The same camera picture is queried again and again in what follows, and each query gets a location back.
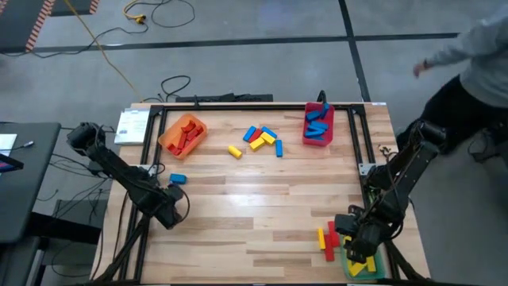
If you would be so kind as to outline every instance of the green container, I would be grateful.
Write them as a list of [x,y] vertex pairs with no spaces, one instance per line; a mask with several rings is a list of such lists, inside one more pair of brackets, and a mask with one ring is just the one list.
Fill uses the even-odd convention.
[[375,262],[375,272],[369,272],[367,270],[367,266],[358,275],[351,276],[348,269],[348,258],[346,257],[346,249],[344,249],[344,240],[341,241],[341,260],[342,260],[342,268],[344,269],[344,273],[346,277],[350,280],[377,280],[385,278],[386,272],[384,270],[383,259],[381,258],[381,254],[378,251],[374,255]]

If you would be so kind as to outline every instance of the red container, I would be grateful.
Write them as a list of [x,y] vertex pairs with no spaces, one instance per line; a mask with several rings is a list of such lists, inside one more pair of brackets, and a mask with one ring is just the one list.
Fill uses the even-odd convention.
[[315,121],[317,122],[323,122],[328,124],[328,129],[321,135],[324,140],[315,140],[312,138],[305,138],[305,131],[307,130],[307,126],[309,126],[310,122],[307,121],[306,117],[309,112],[312,111],[322,111],[323,110],[323,104],[317,103],[317,102],[308,102],[305,105],[305,116],[303,118],[303,131],[302,131],[302,141],[303,144],[306,145],[315,145],[315,146],[327,146],[330,144],[330,142],[333,140],[333,115],[335,114],[335,108],[333,108],[333,105],[329,104],[330,108],[328,109],[328,112],[326,113],[325,117],[323,119],[317,119]]

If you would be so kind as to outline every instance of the table leg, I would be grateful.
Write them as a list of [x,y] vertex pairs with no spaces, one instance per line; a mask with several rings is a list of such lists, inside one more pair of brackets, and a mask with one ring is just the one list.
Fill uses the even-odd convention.
[[32,212],[25,235],[61,238],[96,245],[101,229]]

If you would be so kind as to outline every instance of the gray floor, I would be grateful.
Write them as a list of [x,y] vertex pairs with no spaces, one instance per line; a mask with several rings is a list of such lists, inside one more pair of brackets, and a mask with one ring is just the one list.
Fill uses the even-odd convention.
[[[102,0],[95,15],[83,16],[93,31],[114,26],[134,30],[120,2]],[[204,41],[263,37],[344,36],[341,10],[335,0],[190,0],[196,20],[178,29],[152,25],[143,35],[111,33],[104,44]],[[356,35],[454,33],[488,15],[502,0],[346,0]],[[173,3],[158,12],[161,21],[176,23],[188,8]],[[464,65],[440,68],[420,79],[414,63],[450,40],[358,42],[371,100],[387,102],[394,129],[407,125],[426,100]],[[50,17],[37,47],[83,45],[90,38],[73,17]],[[347,43],[264,44],[202,48],[160,48],[108,51],[110,59],[144,97],[160,92],[160,81],[189,75],[182,95],[272,93],[275,101],[315,100],[319,90],[329,100],[361,101],[360,88]],[[138,99],[104,62],[100,52],[56,56],[0,57],[0,114],[3,121],[58,121],[72,127],[81,121],[115,126],[120,111]],[[72,156],[62,131],[56,153]],[[436,159],[414,190],[425,254],[432,278],[439,281],[504,285],[508,274],[508,195],[506,167],[498,160],[475,164],[467,146]],[[35,210],[51,214],[57,199],[71,199],[94,179],[70,176],[50,168],[41,198],[60,191]],[[70,250],[67,256],[77,255]],[[90,271],[90,257],[79,267],[63,267],[72,275]],[[46,271],[44,284],[69,283]]]

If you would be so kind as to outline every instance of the wooden table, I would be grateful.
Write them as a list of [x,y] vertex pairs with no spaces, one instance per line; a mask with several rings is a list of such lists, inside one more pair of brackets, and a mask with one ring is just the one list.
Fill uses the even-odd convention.
[[[171,105],[188,105],[172,103]],[[148,104],[133,104],[135,107]],[[365,104],[375,157],[384,162],[378,145],[396,149],[384,105]],[[166,128],[189,112],[171,111]],[[208,126],[208,137],[185,160],[166,150],[160,161],[166,171],[187,175],[183,189],[190,196],[189,217],[173,230],[151,221],[142,283],[317,283],[347,282],[339,250],[326,262],[319,249],[317,228],[347,213],[350,204],[362,206],[360,182],[346,112],[335,113],[332,143],[324,148],[302,144],[303,111],[191,111]],[[356,118],[364,161],[367,161],[360,120]],[[152,162],[158,119],[152,133],[148,162]],[[249,126],[268,126],[283,140],[284,157],[274,146],[253,152],[242,141]],[[228,154],[235,145],[240,160]],[[121,147],[120,156],[139,164],[140,146]],[[114,243],[125,189],[113,183],[104,219],[104,250],[98,275],[113,259]],[[129,221],[130,201],[122,215],[120,249]],[[177,203],[180,214],[185,199]],[[409,263],[429,276],[414,212],[408,208],[404,231],[395,240]],[[94,268],[98,262],[96,253]],[[127,278],[133,277],[137,246],[131,252]]]

